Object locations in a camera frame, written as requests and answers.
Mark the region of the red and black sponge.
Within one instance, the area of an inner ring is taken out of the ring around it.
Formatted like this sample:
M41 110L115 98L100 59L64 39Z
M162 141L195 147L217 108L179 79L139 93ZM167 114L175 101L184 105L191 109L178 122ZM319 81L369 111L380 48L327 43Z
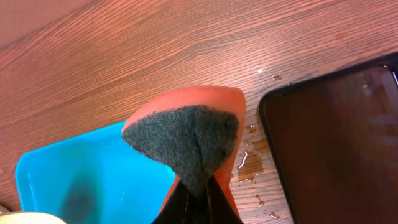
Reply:
M215 177L239 217L229 185L245 110L239 88L191 86L156 96L127 119L123 141L175 173L160 211L178 182L200 199Z

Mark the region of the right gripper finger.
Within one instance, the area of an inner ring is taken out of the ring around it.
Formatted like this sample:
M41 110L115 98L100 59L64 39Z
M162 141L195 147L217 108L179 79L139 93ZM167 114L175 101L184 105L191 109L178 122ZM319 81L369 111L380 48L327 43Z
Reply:
M196 199L178 182L153 224L243 224L234 212L215 177L207 183L202 198Z

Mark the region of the yellow-green plate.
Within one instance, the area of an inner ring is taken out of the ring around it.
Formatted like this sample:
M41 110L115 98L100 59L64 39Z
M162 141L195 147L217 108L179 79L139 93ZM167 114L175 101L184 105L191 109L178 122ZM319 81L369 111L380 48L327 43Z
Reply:
M66 224L51 214L40 212L9 212L1 214L1 224Z

